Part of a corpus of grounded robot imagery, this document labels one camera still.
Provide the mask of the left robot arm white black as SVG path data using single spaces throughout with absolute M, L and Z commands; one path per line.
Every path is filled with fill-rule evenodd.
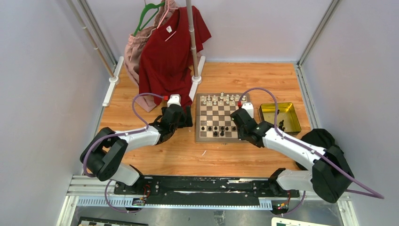
M 102 128 L 82 152 L 80 162 L 89 171 L 89 177 L 122 182 L 132 194 L 140 194 L 144 189 L 141 172 L 122 163 L 125 153 L 144 146 L 160 145 L 168 141 L 177 129 L 192 126 L 191 107 L 172 104 L 163 107 L 162 114 L 143 128 L 128 131 Z

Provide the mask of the gold metal tray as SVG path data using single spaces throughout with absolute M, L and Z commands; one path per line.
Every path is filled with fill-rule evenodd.
M 274 123 L 275 104 L 261 104 L 259 115 L 262 121 Z M 302 131 L 293 103 L 278 103 L 277 125 L 280 130 L 292 136 Z

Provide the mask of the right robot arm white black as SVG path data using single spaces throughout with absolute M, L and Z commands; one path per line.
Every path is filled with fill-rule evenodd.
M 352 177 L 353 173 L 338 147 L 325 149 L 311 145 L 271 123 L 257 123 L 244 108 L 234 111 L 231 119 L 241 140 L 259 148 L 275 150 L 305 167 L 302 171 L 276 170 L 268 184 L 272 195 L 279 197 L 289 190 L 310 191 L 324 201 L 336 203 L 352 183 L 345 175 Z

